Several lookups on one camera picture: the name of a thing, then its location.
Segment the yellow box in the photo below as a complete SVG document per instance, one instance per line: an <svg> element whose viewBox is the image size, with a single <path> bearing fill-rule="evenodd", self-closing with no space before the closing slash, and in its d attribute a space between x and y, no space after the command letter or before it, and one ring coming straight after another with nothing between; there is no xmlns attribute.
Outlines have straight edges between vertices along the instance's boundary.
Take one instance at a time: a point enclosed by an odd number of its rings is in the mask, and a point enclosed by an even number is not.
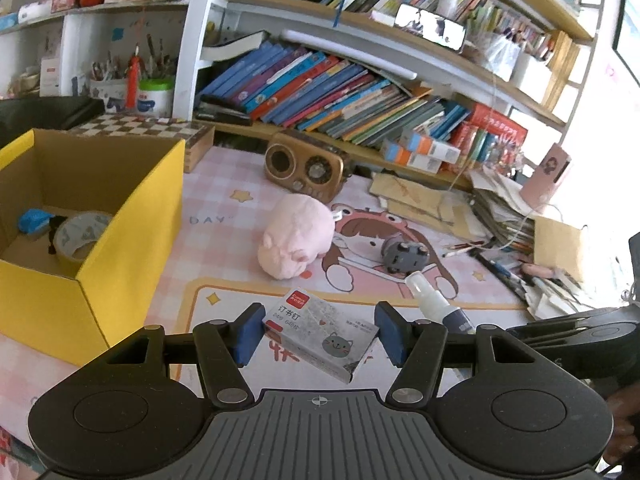
<svg viewBox="0 0 640 480"><path fill-rule="evenodd" d="M180 229L184 141L31 130L0 150L0 332L84 365L144 323ZM75 276L49 237L20 234L29 208L113 220Z"/></svg>

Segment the chessboard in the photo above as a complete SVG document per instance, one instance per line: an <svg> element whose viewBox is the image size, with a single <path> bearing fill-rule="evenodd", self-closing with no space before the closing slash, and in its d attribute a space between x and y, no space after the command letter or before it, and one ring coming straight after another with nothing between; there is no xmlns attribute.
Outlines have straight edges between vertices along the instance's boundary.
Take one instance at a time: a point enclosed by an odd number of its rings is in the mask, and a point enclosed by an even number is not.
<svg viewBox="0 0 640 480"><path fill-rule="evenodd" d="M130 114L104 114L69 130L78 136L146 135L184 139L184 172L191 173L213 146L215 128L211 124L180 119L158 119Z"/></svg>

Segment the blue sticker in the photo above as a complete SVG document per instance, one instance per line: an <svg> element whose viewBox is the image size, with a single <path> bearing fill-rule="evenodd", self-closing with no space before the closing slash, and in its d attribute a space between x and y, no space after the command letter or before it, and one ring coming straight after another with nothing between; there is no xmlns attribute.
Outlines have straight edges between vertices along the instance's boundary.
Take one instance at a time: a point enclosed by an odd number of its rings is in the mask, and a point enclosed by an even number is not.
<svg viewBox="0 0 640 480"><path fill-rule="evenodd" d="M124 29L119 27L114 28L111 33L111 41L120 41L122 38L124 38Z"/></svg>

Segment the metal screw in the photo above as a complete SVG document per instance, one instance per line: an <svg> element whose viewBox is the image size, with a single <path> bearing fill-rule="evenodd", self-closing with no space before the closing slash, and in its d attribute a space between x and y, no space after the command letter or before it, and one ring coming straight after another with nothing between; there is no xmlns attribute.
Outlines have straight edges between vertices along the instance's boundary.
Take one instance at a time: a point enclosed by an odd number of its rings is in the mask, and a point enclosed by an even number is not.
<svg viewBox="0 0 640 480"><path fill-rule="evenodd" d="M218 392L218 400L225 404L238 404L238 402L242 402L248 396L247 392L240 388L225 388Z"/></svg>
<svg viewBox="0 0 640 480"><path fill-rule="evenodd" d="M391 397L395 402L401 404L415 404L420 402L424 396L415 388L398 388L391 394Z"/></svg>

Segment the pink toy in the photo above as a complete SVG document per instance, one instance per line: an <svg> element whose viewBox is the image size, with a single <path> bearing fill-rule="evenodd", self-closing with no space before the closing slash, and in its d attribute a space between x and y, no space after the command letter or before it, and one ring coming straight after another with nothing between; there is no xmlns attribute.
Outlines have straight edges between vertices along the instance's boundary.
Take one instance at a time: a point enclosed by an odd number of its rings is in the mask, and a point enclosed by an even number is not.
<svg viewBox="0 0 640 480"><path fill-rule="evenodd" d="M334 230L334 214L323 203L307 195L287 195L271 211L258 262L277 280L299 276L329 250Z"/></svg>

